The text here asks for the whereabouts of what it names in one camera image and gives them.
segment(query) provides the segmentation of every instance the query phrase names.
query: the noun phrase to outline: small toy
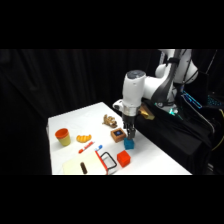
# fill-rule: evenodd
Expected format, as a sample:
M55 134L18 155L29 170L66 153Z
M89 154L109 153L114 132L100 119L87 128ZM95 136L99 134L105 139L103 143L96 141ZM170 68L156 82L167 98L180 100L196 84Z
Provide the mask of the small toy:
M111 136L116 143L123 141L124 138L126 138L126 134L121 128L111 131Z
M123 152L119 153L117 155L117 161L120 163L120 165L124 168L131 162L131 157L129 154L124 150Z
M76 140L78 141L78 142L81 142L81 143L86 143L86 142L88 142L89 140L91 140L91 138L92 138L92 136L91 135L89 135L89 136L80 136L80 135L78 135L77 136L77 138L76 138Z
M107 114L104 116L104 122L103 124L106 124L110 126L111 128L117 127L117 122L115 121L114 117L107 117Z
M129 149L134 149L135 148L135 143L132 140L128 140L127 138L124 139L124 147L126 150L129 150Z
M90 142L88 145L86 145L83 149L79 150L79 154L81 154L82 152L84 152L86 149L88 149L92 144L94 144L94 142Z

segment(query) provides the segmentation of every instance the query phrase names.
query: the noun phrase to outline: red object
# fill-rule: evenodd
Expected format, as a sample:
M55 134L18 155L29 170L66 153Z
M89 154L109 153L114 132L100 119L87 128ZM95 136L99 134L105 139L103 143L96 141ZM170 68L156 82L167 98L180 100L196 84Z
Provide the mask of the red object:
M106 166L105 163L103 162L102 158L99 156L98 152L95 151L95 153L97 154L97 156L98 156L100 162L103 164L103 167L104 167L104 169L107 171L107 175L108 175L108 169L107 169L107 166Z
M60 129L60 130L58 130L56 133L55 133L55 136L56 136L56 138L58 138L58 139L63 139L63 138L65 138L66 136L68 136L68 129L66 129L66 128L63 128L63 129Z
M131 162L131 157L129 154L124 150L123 152L119 153L117 155L117 161L120 163L120 165L124 168Z
M94 142L90 142L88 145L86 145L83 149L79 150L79 154L81 154L82 152L84 152L87 148L89 148Z

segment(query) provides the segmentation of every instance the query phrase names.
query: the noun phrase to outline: orange block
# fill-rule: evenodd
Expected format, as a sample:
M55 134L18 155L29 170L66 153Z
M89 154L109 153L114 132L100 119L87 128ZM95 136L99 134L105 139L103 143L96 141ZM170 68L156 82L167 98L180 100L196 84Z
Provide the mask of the orange block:
M131 162L131 157L129 154L124 150L123 152L119 153L117 155L117 161L120 163L120 165L124 168Z

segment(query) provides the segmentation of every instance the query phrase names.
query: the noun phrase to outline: black curtain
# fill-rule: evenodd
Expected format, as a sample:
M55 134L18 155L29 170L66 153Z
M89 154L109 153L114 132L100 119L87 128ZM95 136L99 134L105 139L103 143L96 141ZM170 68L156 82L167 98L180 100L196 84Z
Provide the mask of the black curtain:
M193 61L206 71L216 49L195 49ZM51 116L122 98L125 74L154 76L155 49L1 49L0 173L50 174L46 125ZM224 95L224 52L212 64L210 89Z

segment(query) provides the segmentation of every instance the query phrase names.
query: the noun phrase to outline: marker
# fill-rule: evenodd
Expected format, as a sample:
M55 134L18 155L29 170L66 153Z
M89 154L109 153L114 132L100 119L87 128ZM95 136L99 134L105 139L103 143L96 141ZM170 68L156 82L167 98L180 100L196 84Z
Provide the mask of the marker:
M96 148L96 149L94 149L96 152L98 152L100 149L102 149L103 148L103 146L102 145L100 145L98 148Z
M84 152L86 149L88 149L92 144L94 144L94 142L90 142L88 145L86 145L83 149L79 150L79 154L81 154L82 152Z

